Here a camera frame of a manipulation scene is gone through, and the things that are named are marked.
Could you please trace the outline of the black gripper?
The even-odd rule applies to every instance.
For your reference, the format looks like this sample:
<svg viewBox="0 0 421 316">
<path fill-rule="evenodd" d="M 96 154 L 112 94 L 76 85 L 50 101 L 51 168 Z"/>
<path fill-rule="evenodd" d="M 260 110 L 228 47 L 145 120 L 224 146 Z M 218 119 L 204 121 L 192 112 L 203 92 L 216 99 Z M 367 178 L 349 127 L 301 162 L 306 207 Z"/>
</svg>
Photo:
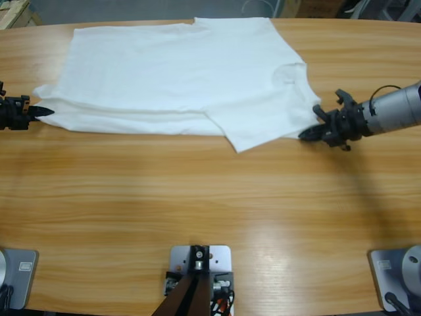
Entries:
<svg viewBox="0 0 421 316">
<path fill-rule="evenodd" d="M 53 110 L 45 107 L 29 107 L 30 97 L 1 97 L 1 130 L 27 130 L 30 120 L 39 120 L 39 117 L 46 117 L 54 114 Z"/>
<path fill-rule="evenodd" d="M 364 107 L 355 101 L 343 102 L 338 110 L 325 112 L 321 106 L 315 105 L 313 112 L 323 124 L 317 124 L 302 131 L 298 138 L 308 142 L 323 142 L 330 147 L 339 147 L 343 151 L 350 151 L 348 141 L 360 140 L 369 135 L 366 120 L 363 115 Z"/>
</svg>

